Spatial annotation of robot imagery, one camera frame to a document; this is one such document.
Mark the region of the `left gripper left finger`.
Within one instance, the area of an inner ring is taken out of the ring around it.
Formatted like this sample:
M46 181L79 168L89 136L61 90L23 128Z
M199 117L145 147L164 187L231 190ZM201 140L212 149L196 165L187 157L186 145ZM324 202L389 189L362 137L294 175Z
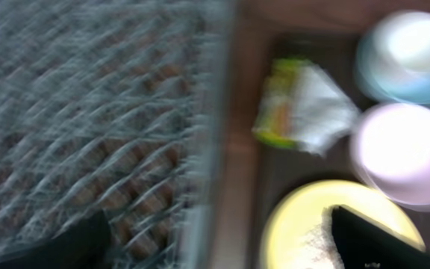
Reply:
M111 230L103 211L58 236L0 261L0 269L107 269Z

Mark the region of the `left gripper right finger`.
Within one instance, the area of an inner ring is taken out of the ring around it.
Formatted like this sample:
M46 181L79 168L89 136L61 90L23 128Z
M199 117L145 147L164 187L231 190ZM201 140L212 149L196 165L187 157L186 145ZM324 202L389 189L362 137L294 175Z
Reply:
M344 207L331 210L331 234L345 269L430 269L430 255Z

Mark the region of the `white tissue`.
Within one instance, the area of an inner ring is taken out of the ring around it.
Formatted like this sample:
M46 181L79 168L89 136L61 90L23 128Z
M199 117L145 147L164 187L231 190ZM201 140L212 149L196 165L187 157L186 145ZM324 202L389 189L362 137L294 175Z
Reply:
M325 155L351 132L361 110L316 64L303 64L293 85L290 137L299 150Z

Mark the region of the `green yellow snack wrapper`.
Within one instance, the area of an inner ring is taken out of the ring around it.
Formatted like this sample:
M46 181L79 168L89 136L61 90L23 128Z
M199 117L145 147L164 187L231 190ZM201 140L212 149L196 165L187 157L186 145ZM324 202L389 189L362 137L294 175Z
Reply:
M293 89L298 80L304 59L276 58L264 79L258 115L252 127L257 140L269 146L291 149L296 146L292 138Z

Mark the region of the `light blue bowl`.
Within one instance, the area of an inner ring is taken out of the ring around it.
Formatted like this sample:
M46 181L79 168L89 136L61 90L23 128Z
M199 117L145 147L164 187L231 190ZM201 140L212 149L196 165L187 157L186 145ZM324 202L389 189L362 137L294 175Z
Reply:
M378 102L403 102L430 108L430 70L409 69L381 49L380 23L362 37L355 53L355 80L363 94Z

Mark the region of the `yellow plate with food scraps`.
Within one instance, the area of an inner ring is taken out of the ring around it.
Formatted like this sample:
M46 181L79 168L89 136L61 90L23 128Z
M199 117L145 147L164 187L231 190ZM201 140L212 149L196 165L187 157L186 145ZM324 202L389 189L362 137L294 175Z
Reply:
M334 205L345 205L418 250L426 249L410 217L383 193L360 183L331 179L303 185L278 203L261 237L260 267L292 268L302 249L302 236L321 224L325 211Z

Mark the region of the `dark brown serving tray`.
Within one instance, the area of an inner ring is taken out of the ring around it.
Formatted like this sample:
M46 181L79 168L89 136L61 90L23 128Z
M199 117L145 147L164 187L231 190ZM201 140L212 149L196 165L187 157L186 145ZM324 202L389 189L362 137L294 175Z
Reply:
M286 194L323 179L355 179L348 137L318 156L263 145L254 138L252 125L263 81L276 56L301 54L310 58L328 71L360 109L370 108L372 102L358 91L352 77L358 39L356 32L287 30L256 19L238 22L208 267L258 268L265 223Z

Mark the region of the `grey plastic dish rack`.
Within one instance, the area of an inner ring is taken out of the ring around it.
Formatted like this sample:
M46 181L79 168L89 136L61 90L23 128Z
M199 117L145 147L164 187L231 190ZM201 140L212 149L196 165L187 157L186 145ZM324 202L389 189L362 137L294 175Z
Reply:
M97 211L109 268L205 268L235 1L0 0L0 261Z

